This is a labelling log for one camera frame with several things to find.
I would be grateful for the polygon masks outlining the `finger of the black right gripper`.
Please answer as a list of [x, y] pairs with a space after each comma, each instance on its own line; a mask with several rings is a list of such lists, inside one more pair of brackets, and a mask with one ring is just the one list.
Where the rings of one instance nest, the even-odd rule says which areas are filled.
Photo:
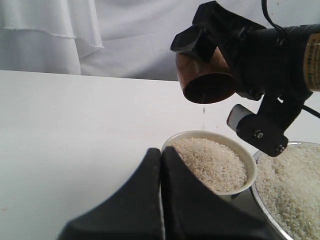
[[170, 50], [209, 63], [217, 45], [206, 28], [192, 25], [178, 33], [170, 46]]

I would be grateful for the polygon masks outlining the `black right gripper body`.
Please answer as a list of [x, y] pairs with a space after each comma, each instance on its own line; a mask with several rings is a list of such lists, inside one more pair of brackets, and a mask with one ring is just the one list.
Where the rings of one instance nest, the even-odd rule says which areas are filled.
[[237, 93], [261, 100], [257, 114], [286, 130], [314, 90], [314, 26], [266, 28], [216, 1], [201, 4], [192, 23], [209, 31]]

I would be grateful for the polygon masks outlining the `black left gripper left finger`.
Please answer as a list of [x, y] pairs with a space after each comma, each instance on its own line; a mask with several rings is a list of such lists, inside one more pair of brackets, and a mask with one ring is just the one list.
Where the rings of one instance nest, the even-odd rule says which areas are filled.
[[149, 148], [127, 182], [106, 201], [70, 220], [60, 240], [161, 240], [161, 152]]

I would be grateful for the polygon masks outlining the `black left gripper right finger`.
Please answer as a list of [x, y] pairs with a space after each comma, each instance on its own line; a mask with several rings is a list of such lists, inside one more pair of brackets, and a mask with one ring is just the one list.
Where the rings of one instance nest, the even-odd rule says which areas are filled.
[[161, 157], [161, 199], [167, 240], [274, 240], [269, 224], [209, 190], [174, 147]]

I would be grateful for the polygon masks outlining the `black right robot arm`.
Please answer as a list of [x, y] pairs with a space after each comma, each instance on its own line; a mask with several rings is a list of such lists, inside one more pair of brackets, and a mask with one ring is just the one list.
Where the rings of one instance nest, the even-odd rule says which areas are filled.
[[210, 1], [170, 49], [189, 101], [212, 104], [238, 94], [261, 102], [257, 113], [233, 108], [227, 123], [237, 132], [285, 131], [320, 89], [318, 24], [267, 28]]

